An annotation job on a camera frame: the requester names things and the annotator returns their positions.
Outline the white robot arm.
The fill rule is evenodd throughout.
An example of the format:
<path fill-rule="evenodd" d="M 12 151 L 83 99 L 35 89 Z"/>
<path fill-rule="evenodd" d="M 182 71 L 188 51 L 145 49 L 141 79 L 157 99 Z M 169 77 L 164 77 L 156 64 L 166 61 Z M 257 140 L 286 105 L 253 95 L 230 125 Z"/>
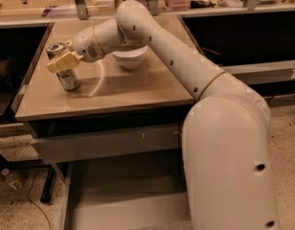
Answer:
<path fill-rule="evenodd" d="M 193 230 L 280 230 L 264 98 L 160 26 L 144 5 L 124 1 L 115 18 L 66 41 L 53 73 L 116 50 L 147 45 L 192 95 L 182 154 Z"/>

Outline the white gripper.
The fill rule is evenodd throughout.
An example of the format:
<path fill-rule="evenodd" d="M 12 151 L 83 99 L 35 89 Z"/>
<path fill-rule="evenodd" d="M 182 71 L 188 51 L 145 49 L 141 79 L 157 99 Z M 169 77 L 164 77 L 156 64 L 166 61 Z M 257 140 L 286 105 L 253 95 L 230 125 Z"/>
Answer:
<path fill-rule="evenodd" d="M 73 48 L 74 51 L 63 51 L 53 56 L 47 64 L 48 70 L 52 73 L 60 73 L 78 67 L 81 60 L 95 62 L 105 56 L 95 37 L 93 27 L 80 31 L 73 40 L 66 40 L 64 46 L 68 49 Z"/>

